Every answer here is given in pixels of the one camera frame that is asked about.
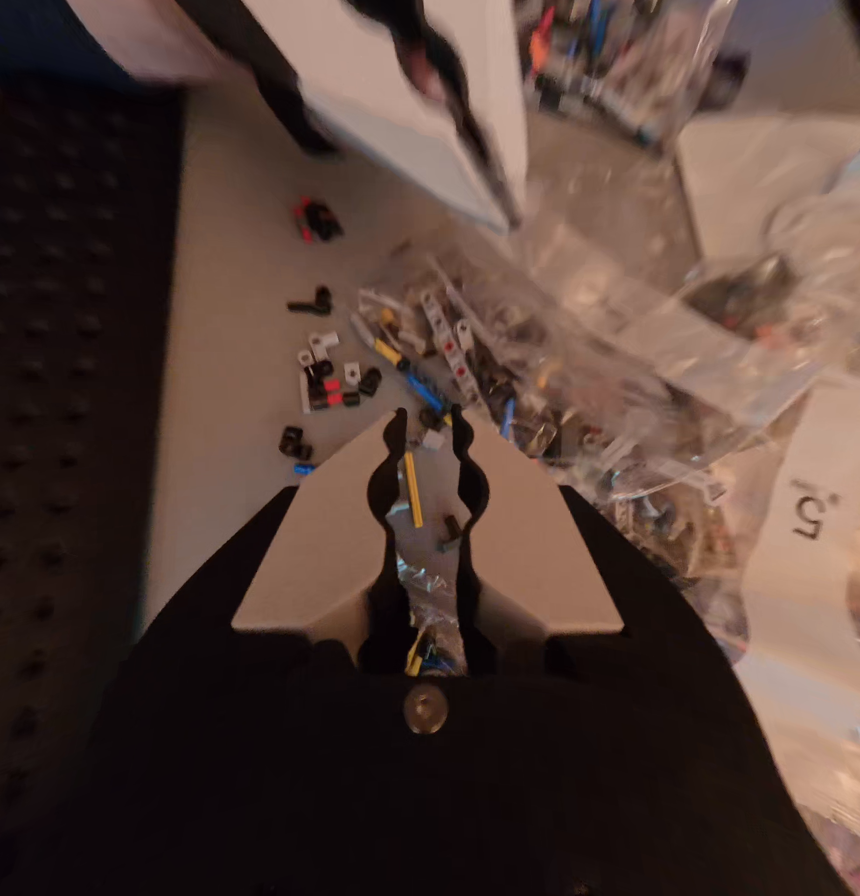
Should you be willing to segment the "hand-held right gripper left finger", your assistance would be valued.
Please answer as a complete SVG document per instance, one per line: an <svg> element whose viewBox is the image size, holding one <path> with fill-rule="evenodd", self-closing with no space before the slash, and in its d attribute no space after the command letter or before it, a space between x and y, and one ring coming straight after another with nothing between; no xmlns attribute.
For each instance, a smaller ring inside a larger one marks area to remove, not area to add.
<svg viewBox="0 0 860 896"><path fill-rule="evenodd" d="M406 592L387 514L405 441L406 411L385 413L294 489L235 611L236 633L339 642L363 671L404 672Z"/></svg>

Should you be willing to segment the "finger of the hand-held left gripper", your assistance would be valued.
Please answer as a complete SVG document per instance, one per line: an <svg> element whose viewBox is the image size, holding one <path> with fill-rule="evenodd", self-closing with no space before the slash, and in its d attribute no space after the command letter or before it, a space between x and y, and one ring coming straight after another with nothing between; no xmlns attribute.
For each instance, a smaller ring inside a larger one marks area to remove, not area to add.
<svg viewBox="0 0 860 896"><path fill-rule="evenodd" d="M424 2L432 35L460 65L454 98L439 103L406 77L389 29L350 2L245 2L299 76L301 95L334 134L420 186L447 207L496 231L507 217L494 195L491 161L468 107L466 74L437 30L437 2Z"/></svg>
<svg viewBox="0 0 860 896"><path fill-rule="evenodd" d="M517 28L510 1L439 1L437 30L466 74L468 107L491 161L494 195L508 218L525 206L528 139Z"/></svg>

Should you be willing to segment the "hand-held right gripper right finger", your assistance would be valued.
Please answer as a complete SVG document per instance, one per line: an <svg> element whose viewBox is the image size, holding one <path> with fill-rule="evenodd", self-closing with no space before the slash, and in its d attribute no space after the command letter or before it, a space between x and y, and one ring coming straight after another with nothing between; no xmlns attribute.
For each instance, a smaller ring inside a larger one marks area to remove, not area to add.
<svg viewBox="0 0 860 896"><path fill-rule="evenodd" d="M555 480L477 412L452 412L458 628L469 675L544 665L552 640L619 635L624 621Z"/></svg>

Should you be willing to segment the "black piece with red pin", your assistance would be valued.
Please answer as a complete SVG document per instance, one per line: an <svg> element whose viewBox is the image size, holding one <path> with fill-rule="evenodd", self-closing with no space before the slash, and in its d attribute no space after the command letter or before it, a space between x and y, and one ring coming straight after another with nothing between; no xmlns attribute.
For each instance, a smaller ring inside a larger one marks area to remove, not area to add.
<svg viewBox="0 0 860 896"><path fill-rule="evenodd" d="M320 200L301 197L293 215L301 238L307 244L327 243L345 235L338 218Z"/></svg>

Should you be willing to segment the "yellow lego axle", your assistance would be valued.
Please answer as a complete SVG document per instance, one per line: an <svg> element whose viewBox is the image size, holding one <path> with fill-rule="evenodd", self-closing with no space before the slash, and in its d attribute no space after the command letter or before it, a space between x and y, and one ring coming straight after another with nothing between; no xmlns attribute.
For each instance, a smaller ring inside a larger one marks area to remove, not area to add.
<svg viewBox="0 0 860 896"><path fill-rule="evenodd" d="M413 452L411 450L405 450L402 465L413 526L416 530L420 530L424 527L424 514Z"/></svg>

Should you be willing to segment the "black lego tyre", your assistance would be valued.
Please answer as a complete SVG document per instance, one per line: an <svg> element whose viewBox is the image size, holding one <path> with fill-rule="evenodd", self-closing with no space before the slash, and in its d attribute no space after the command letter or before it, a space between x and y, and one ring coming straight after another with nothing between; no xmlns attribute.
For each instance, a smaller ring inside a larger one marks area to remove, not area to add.
<svg viewBox="0 0 860 896"><path fill-rule="evenodd" d="M721 50L716 53L697 111L712 113L731 106L749 73L751 53Z"/></svg>

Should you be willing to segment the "person's left hand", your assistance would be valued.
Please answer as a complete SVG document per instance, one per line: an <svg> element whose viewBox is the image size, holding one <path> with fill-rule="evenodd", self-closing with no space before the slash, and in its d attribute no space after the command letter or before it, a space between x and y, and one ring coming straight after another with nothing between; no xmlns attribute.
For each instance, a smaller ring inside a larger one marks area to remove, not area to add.
<svg viewBox="0 0 860 896"><path fill-rule="evenodd" d="M69 1L110 59L149 84L201 84L225 74L222 54L174 1Z"/></svg>

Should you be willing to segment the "small clear bag coloured pins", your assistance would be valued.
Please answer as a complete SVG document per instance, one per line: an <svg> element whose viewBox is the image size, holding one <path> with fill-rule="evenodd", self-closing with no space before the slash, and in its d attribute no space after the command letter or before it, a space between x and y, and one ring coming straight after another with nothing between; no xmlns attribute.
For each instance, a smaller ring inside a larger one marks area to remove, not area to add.
<svg viewBox="0 0 860 896"><path fill-rule="evenodd" d="M397 556L399 583L410 607L413 642L405 672L411 678L448 678L467 673L464 642L457 615L457 600L449 583L433 570L413 566Z"/></svg>

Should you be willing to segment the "clear bag of dark pieces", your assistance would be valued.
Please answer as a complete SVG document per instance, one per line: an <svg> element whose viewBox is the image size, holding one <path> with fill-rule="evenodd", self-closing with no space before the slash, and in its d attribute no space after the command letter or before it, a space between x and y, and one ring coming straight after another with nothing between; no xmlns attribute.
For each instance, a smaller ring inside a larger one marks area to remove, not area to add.
<svg viewBox="0 0 860 896"><path fill-rule="evenodd" d="M735 1L516 2L530 106L664 151L698 114Z"/></svg>

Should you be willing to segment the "black connector with red pins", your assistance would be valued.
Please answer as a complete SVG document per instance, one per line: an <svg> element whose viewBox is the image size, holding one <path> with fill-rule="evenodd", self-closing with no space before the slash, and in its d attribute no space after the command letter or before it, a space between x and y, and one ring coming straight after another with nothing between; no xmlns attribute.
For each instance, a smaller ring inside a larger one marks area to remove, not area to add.
<svg viewBox="0 0 860 896"><path fill-rule="evenodd" d="M306 389L307 407L310 412L320 412L336 407L356 408L361 404L357 389L341 388L337 380L313 382Z"/></svg>

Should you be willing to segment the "clear bag with white label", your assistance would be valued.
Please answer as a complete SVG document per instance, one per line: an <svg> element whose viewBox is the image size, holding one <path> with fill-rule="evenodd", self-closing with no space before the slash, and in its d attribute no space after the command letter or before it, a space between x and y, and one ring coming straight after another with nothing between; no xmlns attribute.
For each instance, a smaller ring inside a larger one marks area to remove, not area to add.
<svg viewBox="0 0 860 896"><path fill-rule="evenodd" d="M860 836L860 641L847 602L860 531L860 385L814 387L741 579L735 672L783 783Z"/></svg>

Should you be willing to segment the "dark perforated panel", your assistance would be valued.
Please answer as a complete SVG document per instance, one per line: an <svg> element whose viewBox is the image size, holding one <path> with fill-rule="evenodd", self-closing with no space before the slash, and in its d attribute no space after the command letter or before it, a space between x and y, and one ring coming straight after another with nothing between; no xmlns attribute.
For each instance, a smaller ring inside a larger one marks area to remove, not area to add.
<svg viewBox="0 0 860 896"><path fill-rule="evenodd" d="M0 835L67 789L137 615L183 113L0 82Z"/></svg>

